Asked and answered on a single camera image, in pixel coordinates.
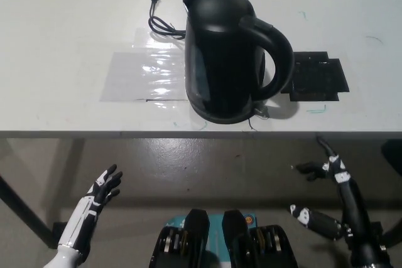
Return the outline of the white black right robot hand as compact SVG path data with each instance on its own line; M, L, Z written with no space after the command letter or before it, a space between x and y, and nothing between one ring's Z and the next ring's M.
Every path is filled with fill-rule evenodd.
M290 205L291 215L305 228L330 240L349 237L353 247L370 246L376 243L371 223L356 181L352 178L339 154L322 137L317 142L323 147L328 160L324 163L296 165L297 171L307 175L308 181L329 179L337 188L342 204L342 220L307 207Z

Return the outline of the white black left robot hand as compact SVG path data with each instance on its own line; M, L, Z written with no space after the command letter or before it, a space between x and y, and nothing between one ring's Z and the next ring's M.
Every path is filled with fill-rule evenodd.
M122 172L117 165L106 169L92 184L75 207L62 233L59 244L70 247L82 256L89 253L99 215L108 202L120 193Z

